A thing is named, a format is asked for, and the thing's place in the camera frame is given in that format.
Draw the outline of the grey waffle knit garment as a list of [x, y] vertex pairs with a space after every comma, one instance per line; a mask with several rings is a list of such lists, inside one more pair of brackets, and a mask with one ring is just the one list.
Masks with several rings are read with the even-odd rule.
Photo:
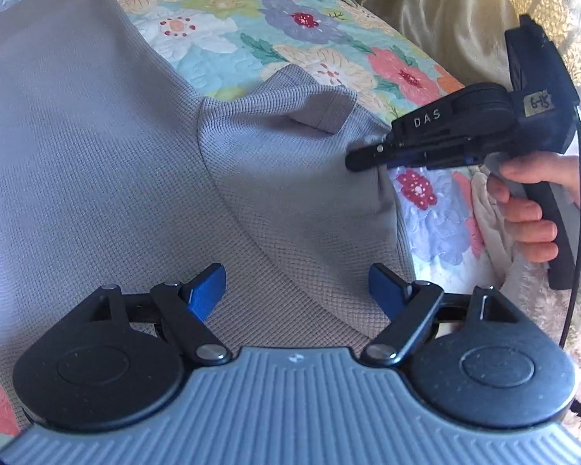
[[105, 283], [140, 293], [214, 262], [208, 320], [229, 347], [361, 348], [385, 326], [382, 262], [413, 278], [385, 168], [349, 148], [387, 125], [343, 86], [285, 66], [233, 101], [204, 96], [117, 0], [0, 13], [0, 383]]

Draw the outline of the white fluffy plush toy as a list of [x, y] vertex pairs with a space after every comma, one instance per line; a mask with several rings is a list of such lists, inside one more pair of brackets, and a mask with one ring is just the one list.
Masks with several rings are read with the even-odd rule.
[[[505, 230], [497, 202], [487, 190], [488, 175], [480, 170], [472, 175], [471, 202], [478, 230], [491, 260], [500, 290], [521, 308], [553, 340], [559, 340], [566, 317], [568, 291], [548, 287], [545, 269], [527, 262], [515, 248]], [[576, 400], [581, 402], [581, 290], [566, 341], [566, 352], [576, 365]], [[581, 440], [581, 417], [568, 413], [564, 423], [574, 437]]]

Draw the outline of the floral quilted bedspread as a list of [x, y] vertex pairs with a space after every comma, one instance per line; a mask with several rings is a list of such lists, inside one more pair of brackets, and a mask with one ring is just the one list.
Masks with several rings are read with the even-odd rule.
[[218, 104], [295, 65], [392, 121], [450, 93], [441, 65], [339, 0], [0, 0], [0, 431], [24, 349], [105, 281], [141, 291], [221, 262], [230, 346], [361, 345], [384, 322], [202, 209], [179, 89]]

